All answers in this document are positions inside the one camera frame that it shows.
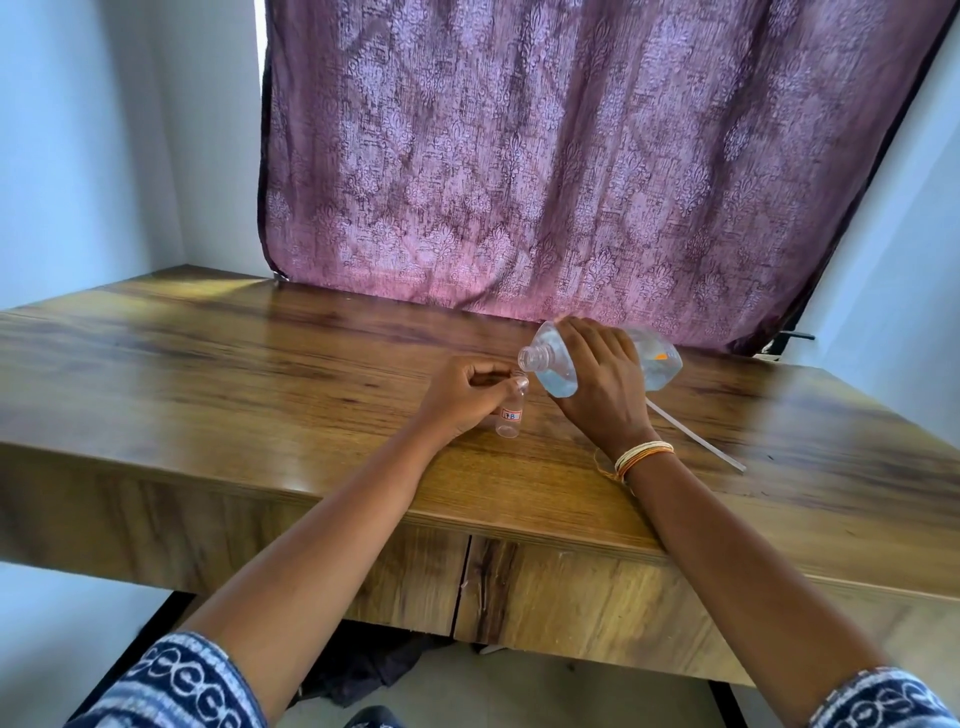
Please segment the small clear vial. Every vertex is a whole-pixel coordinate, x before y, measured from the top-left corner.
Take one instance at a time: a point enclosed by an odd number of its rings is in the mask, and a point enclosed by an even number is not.
[[[517,394],[511,395],[500,405],[496,413],[496,434],[500,437],[516,437],[520,434],[520,420],[523,419],[523,399],[527,395],[527,387],[530,386],[530,380],[525,372],[520,369],[514,369],[510,372],[511,377],[522,377],[524,384],[520,386]]]

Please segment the purple curtain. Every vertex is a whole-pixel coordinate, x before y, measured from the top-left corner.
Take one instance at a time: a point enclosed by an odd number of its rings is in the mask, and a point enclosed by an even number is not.
[[[722,347],[828,251],[949,0],[272,0],[291,280]]]

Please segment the blue patterned sleeve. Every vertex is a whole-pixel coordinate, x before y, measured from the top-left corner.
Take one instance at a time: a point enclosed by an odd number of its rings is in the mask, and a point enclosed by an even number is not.
[[[243,675],[210,640],[180,632],[158,640],[67,728],[266,728]]]
[[[810,719],[809,728],[960,728],[919,679],[896,667],[865,670]]]

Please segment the small bottle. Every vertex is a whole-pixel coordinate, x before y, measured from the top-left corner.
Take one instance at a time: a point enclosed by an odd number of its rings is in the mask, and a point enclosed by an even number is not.
[[[496,434],[500,437],[516,437],[520,434],[520,421],[523,419],[523,398],[527,395],[530,380],[519,369],[510,372],[511,377],[520,377],[520,387],[515,395],[510,395],[500,405],[496,413]]]
[[[666,386],[684,365],[673,344],[648,327],[624,327],[634,342],[647,392]],[[566,344],[552,321],[545,321],[516,358],[524,372],[533,372],[543,388],[557,398],[570,397],[577,391],[577,372]]]

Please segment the person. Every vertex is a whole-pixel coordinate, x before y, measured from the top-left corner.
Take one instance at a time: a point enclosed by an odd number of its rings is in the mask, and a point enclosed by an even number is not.
[[[568,317],[558,329],[579,382],[557,400],[616,461],[658,441],[636,350],[617,328]],[[420,410],[341,488],[311,509],[161,638],[68,725],[276,723],[410,506],[423,471],[523,383],[511,364],[454,357]],[[500,380],[476,386],[478,376]],[[671,452],[643,457],[625,485],[737,659],[788,728],[950,726],[955,718],[889,659]],[[350,725],[396,725],[368,709]]]

